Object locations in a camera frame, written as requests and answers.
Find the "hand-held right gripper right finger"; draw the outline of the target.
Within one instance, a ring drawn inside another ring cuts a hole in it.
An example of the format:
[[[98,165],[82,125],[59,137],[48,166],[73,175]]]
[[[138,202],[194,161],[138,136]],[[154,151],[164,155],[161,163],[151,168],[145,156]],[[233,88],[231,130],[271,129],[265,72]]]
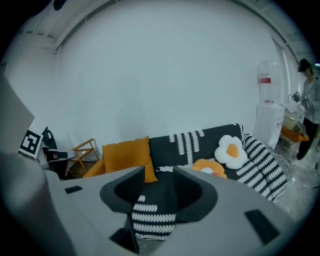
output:
[[[215,187],[193,175],[194,171],[173,167],[173,187],[177,198],[176,223],[198,222],[209,214],[218,202]]]

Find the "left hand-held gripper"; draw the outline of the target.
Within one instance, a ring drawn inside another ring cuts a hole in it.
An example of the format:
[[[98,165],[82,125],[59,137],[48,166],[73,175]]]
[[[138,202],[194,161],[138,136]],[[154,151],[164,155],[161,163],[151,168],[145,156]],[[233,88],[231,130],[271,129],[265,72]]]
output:
[[[28,130],[20,145],[19,153],[35,161],[43,170],[50,170],[50,161],[70,161],[76,157],[73,151],[58,151],[56,140],[48,128],[41,134]]]

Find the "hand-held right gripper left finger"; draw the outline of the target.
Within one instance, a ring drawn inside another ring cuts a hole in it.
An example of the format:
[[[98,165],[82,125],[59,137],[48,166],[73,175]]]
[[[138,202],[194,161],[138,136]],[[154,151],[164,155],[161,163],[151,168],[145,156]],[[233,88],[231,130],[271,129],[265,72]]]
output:
[[[100,190],[101,200],[113,211],[130,214],[145,184],[145,167],[136,167],[129,173],[106,183]]]

